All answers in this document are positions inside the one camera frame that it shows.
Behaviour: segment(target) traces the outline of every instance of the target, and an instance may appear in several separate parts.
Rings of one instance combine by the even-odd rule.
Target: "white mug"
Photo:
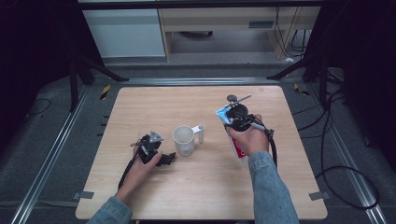
[[[199,143],[204,142],[204,125],[198,125],[193,128],[182,125],[175,128],[173,139],[175,142],[177,153],[182,156],[190,155],[195,149],[194,136],[198,133]]]

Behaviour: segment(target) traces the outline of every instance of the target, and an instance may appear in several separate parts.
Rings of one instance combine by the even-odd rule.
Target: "yellow tape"
[[[108,91],[110,91],[110,85],[107,85],[103,88],[102,94],[100,95],[100,100],[105,100]]]
[[[309,95],[309,92],[308,92],[308,91],[300,91],[300,90],[298,89],[298,85],[297,85],[297,84],[294,84],[294,90],[297,91],[297,92],[299,92],[301,95]]]

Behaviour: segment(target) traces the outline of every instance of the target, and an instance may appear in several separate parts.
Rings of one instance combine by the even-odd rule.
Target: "wire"
[[[45,99],[45,98],[42,98],[42,99],[36,99],[36,100],[35,100],[35,102],[37,102],[37,101],[47,101],[47,102],[48,102],[48,105],[47,105],[47,107],[46,107],[46,108],[44,108],[44,109],[43,109],[43,110],[41,110],[41,111],[34,112],[34,113],[29,113],[29,116],[30,116],[30,115],[37,115],[37,114],[41,114],[41,113],[43,113],[43,112],[47,111],[47,110],[50,108],[51,101],[50,101],[49,99]]]
[[[328,133],[329,132],[329,130],[332,128],[332,123],[330,123],[330,125],[329,125],[329,127],[328,127],[328,129],[326,130],[326,133]],[[321,136],[323,136],[323,134],[320,134],[320,135],[314,135],[314,136],[305,136],[305,137],[301,137],[301,139],[308,139],[308,138],[317,138],[317,137],[321,137]]]
[[[134,165],[134,162],[136,161],[136,159],[138,158],[138,156],[137,156],[137,151],[134,153],[134,156],[132,157],[132,159],[129,161],[129,163],[128,163],[128,165],[126,166],[126,168],[125,168],[125,170],[124,170],[124,173],[122,174],[122,177],[121,177],[121,180],[120,180],[120,183],[119,183],[119,189],[122,187],[122,185],[123,185],[123,182],[125,181],[125,178],[126,178],[126,176],[128,175],[128,173],[129,173],[129,170],[131,169],[131,167]]]
[[[313,109],[313,108],[315,108],[315,107],[317,107],[317,106],[318,106],[318,105],[313,105],[313,106],[308,107],[308,108],[306,108],[306,109],[303,109],[303,110],[300,110],[300,111],[298,111],[298,112],[292,113],[292,115],[297,115],[297,114],[303,113],[303,112],[305,112],[305,111],[307,111],[307,110],[310,110],[310,109]]]
[[[246,114],[243,114],[243,113],[239,113],[239,112],[234,112],[235,113],[235,115],[239,115],[239,116],[241,116],[241,117],[243,117],[243,118],[245,118],[245,119],[249,119],[250,121],[252,121],[252,122],[255,122],[255,123],[258,123],[259,125],[261,125],[262,127],[264,127],[265,128],[265,125],[262,123],[262,121],[261,120],[259,120],[259,119],[257,119],[256,117],[251,117],[251,116],[249,116],[249,115],[246,115]],[[275,145],[275,141],[274,141],[274,138],[273,138],[273,136],[272,136],[272,132],[273,132],[273,130],[268,130],[267,128],[265,128],[265,131],[263,131],[266,135],[267,135],[267,137],[268,137],[268,141],[269,141],[269,143],[270,143],[270,145],[271,145],[271,151],[272,151],[272,157],[273,157],[273,161],[274,161],[274,164],[275,164],[275,166],[277,166],[277,152],[276,152],[276,145]]]
[[[333,103],[333,102],[335,102],[335,101],[337,101],[337,100],[343,99],[343,98],[344,98],[344,97],[339,97],[339,98],[337,98],[337,99],[335,99],[335,100],[331,99],[330,104]],[[309,108],[307,108],[307,109],[304,109],[304,110],[302,110],[302,111],[299,111],[299,112],[297,112],[297,113],[295,113],[295,114],[304,112],[304,111],[306,111],[306,110],[308,110],[308,109],[311,109],[311,108],[314,108],[314,107],[316,107],[316,106],[317,106],[317,105],[311,106],[311,107],[309,107]],[[310,127],[314,126],[315,124],[317,124],[317,123],[323,118],[323,116],[326,114],[326,112],[327,112],[327,109],[325,109],[325,110],[323,111],[323,113],[320,115],[320,117],[317,118],[313,123],[308,124],[308,125],[304,126],[303,128],[299,128],[298,131],[305,130],[305,129],[310,128]]]
[[[277,44],[280,46],[280,49],[282,50],[282,53],[285,56],[291,57],[291,58],[301,56],[301,55],[295,55],[295,54],[288,53],[287,47],[285,45],[285,41],[283,39],[282,32],[280,31],[280,26],[279,26],[279,22],[278,21],[279,21],[279,7],[276,7],[276,22],[275,22],[275,26],[274,26],[274,35],[275,35],[275,39],[276,39]],[[281,42],[279,41],[279,39],[276,36],[276,27],[277,27],[277,30],[279,31]]]
[[[329,119],[330,119],[330,116],[331,116],[332,98],[334,97],[334,95],[336,95],[339,92],[340,91],[337,91],[334,94],[332,94],[330,96],[329,100],[328,100],[328,103],[327,103],[327,105],[328,105],[327,106],[327,110],[328,110],[329,113],[327,115],[327,118],[326,118],[326,121],[325,121],[325,124],[324,124],[324,127],[323,127],[322,136],[321,136],[321,142],[320,142],[320,169],[321,169],[321,172],[316,175],[316,179],[318,179],[320,176],[322,176],[326,186],[329,188],[329,190],[332,192],[332,194],[334,194],[342,202],[344,202],[344,203],[346,203],[346,204],[348,204],[348,205],[350,205],[350,206],[352,206],[354,208],[357,208],[357,209],[371,209],[371,208],[374,208],[374,207],[376,207],[378,205],[380,194],[379,194],[378,188],[375,186],[373,181],[370,180],[370,178],[367,175],[365,175],[364,173],[362,173],[362,172],[360,172],[360,171],[358,171],[358,170],[356,170],[356,169],[354,169],[352,167],[348,167],[348,166],[339,166],[338,165],[338,166],[331,166],[329,168],[324,169],[324,136],[325,136],[325,133],[326,133],[326,126],[327,126],[327,124],[329,122]],[[329,185],[328,179],[326,177],[326,173],[327,172],[329,172],[330,170],[335,170],[335,169],[348,169],[348,170],[350,170],[352,172],[355,172],[355,173],[361,175],[371,185],[372,189],[375,191],[375,202],[373,204],[371,204],[371,205],[368,205],[368,206],[361,206],[361,205],[357,205],[357,204],[354,204],[354,203],[348,201],[347,199],[342,197],[339,193],[337,193]]]

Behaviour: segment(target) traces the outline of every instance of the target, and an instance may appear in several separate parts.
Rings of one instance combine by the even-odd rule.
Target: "wooden table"
[[[248,165],[237,160],[215,111],[228,94],[252,97],[244,102],[250,113],[275,130],[278,171],[288,186],[299,219],[327,216],[317,192],[303,144],[283,91],[277,86],[142,87],[120,90],[76,215],[90,218],[117,191],[120,177],[133,156],[130,145],[154,130],[164,137],[160,150],[176,151],[172,131],[179,125],[205,125],[205,141],[195,139],[195,151],[156,168],[135,193],[133,219],[254,219]]]

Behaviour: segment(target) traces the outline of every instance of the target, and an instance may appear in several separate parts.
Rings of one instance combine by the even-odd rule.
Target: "mug handle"
[[[199,143],[202,144],[204,142],[204,130],[205,126],[200,124],[192,128],[194,134],[198,133]]]

